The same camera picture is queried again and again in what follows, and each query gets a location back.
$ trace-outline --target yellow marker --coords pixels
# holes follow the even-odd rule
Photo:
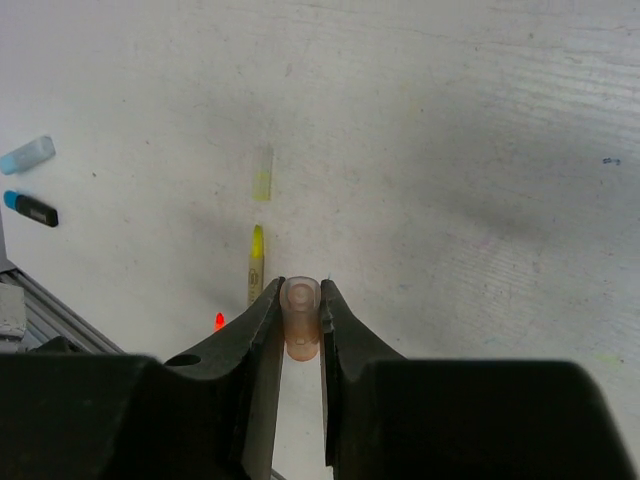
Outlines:
[[[251,305],[262,293],[264,285],[264,237],[262,227],[256,225],[253,229],[253,241],[249,254],[249,299]]]

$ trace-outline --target white table surface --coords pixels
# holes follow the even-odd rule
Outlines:
[[[579,362],[637,459],[636,5],[2,2],[0,151],[49,133],[58,155],[1,186],[61,220],[3,209],[8,257],[166,359],[243,310],[261,223],[268,278],[331,276],[407,356]],[[330,478],[320,391],[317,360],[285,361],[287,478]]]

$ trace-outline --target blue marker cap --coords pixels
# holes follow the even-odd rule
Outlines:
[[[0,158],[0,172],[5,175],[13,175],[18,171],[18,164],[13,155],[8,154]]]
[[[18,192],[13,190],[7,190],[4,192],[4,204],[11,210],[16,209],[16,202],[18,201]]]

